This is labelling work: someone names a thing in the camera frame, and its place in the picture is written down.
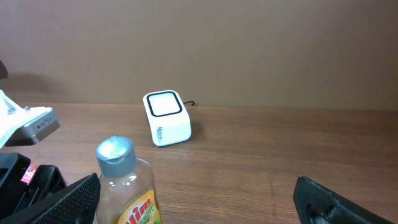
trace logo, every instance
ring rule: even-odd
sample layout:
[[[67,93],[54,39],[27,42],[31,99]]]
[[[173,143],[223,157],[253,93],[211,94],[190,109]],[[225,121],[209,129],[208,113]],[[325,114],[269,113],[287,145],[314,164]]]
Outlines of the logo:
[[[150,198],[140,207],[134,207],[129,218],[131,224],[147,223],[151,220],[150,214],[152,212],[152,203]]]
[[[159,142],[162,140],[162,131],[163,131],[162,127],[156,127],[157,140],[159,140]]]

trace plastic bottle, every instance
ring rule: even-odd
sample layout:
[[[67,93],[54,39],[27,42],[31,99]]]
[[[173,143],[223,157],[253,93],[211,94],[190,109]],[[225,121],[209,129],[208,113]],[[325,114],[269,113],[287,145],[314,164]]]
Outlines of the plastic bottle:
[[[97,148],[101,168],[101,196],[96,210],[98,223],[161,224],[150,165],[136,159],[128,138],[113,136]]]

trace silver bottle cap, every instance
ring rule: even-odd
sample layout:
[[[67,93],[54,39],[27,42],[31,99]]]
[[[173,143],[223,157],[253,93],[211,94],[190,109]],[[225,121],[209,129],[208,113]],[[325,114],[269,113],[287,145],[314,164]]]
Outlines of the silver bottle cap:
[[[132,141],[112,136],[97,147],[97,161],[106,178],[120,178],[131,173],[137,165]]]

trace bottle label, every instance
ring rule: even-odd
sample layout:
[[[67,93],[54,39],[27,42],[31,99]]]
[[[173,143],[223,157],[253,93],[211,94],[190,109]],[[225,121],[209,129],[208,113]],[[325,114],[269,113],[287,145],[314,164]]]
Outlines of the bottle label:
[[[162,224],[155,204],[155,192],[149,190],[120,216],[119,224]]]

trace black cable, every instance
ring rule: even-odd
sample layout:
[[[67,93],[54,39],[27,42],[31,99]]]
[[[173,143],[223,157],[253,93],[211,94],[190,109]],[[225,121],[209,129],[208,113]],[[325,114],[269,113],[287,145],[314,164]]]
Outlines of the black cable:
[[[195,105],[195,102],[194,102],[193,100],[184,102],[185,105],[186,105],[187,103],[191,103],[191,104],[192,104],[191,106]]]

